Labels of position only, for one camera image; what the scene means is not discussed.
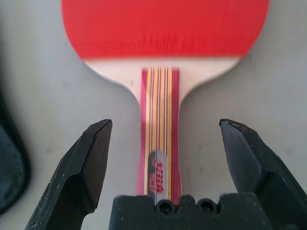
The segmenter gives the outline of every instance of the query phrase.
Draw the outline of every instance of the white table surface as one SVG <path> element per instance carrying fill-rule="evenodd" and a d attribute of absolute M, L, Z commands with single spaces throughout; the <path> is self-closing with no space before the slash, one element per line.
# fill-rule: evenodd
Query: white table surface
<path fill-rule="evenodd" d="M 105 230 L 113 198 L 135 192 L 140 114 L 132 94 L 91 71 L 75 54 L 60 0 L 0 0 L 5 93 L 32 164 L 23 197 L 0 217 L 1 230 L 26 226 L 59 160 L 92 123 L 111 118 L 108 166 L 98 209 L 83 230 Z M 183 102 L 179 149 L 183 193 L 218 201 L 236 189 L 218 122 L 256 130 L 307 191 L 307 1 L 272 0 L 251 53 Z"/>

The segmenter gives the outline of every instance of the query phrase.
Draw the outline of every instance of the red handle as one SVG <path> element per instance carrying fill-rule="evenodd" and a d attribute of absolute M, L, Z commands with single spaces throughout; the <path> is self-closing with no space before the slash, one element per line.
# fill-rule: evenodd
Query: red handle
<path fill-rule="evenodd" d="M 137 194 L 175 204 L 182 194 L 178 157 L 179 70 L 148 68 L 141 83 Z"/>

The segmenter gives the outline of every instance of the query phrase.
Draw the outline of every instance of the red rubber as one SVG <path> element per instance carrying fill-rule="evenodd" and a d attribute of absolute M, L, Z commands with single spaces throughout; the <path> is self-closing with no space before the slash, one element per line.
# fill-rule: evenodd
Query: red rubber
<path fill-rule="evenodd" d="M 244 56 L 269 0 L 62 0 L 81 58 Z"/>

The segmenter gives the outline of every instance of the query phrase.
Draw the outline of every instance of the logo sticker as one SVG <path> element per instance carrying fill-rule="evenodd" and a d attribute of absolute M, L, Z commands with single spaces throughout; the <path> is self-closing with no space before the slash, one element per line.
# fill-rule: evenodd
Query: logo sticker
<path fill-rule="evenodd" d="M 157 204 L 167 199 L 167 157 L 162 151 L 153 151 L 148 158 L 148 195 Z"/>

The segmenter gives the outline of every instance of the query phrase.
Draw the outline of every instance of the ping pong paddle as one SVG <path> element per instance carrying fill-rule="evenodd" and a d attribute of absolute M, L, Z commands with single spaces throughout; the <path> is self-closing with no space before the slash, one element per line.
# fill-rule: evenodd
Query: ping pong paddle
<path fill-rule="evenodd" d="M 269 0 L 62 0 L 79 57 L 140 104 L 138 195 L 178 203 L 179 105 L 248 53 L 268 8 Z"/>

